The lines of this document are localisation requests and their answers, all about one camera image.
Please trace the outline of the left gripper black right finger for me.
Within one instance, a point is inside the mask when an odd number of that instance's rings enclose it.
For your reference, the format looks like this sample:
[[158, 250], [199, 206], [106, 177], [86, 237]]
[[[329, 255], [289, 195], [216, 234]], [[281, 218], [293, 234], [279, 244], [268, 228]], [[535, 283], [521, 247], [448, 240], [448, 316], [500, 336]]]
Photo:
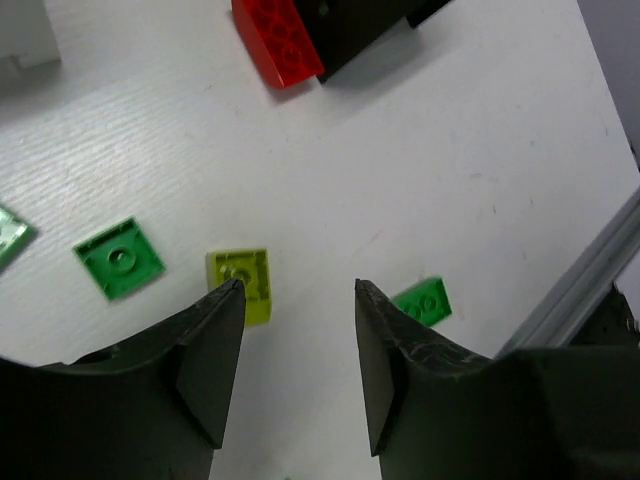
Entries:
[[355, 283], [370, 450], [386, 479], [635, 479], [639, 352], [515, 350], [492, 360]]

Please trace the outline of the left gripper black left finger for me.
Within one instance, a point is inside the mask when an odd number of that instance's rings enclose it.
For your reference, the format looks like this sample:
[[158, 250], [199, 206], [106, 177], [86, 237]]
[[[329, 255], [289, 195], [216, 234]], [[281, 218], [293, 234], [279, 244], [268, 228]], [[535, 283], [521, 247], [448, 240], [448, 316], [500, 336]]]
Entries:
[[71, 364], [1, 363], [5, 479], [205, 479], [223, 443], [245, 321], [232, 279]]

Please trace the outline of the red brick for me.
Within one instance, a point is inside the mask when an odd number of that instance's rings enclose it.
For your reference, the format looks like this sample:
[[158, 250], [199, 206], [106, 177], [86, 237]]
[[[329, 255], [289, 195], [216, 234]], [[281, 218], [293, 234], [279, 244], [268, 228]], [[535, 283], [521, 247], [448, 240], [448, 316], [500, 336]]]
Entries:
[[232, 0], [236, 29], [267, 85], [283, 90], [325, 72], [291, 0]]

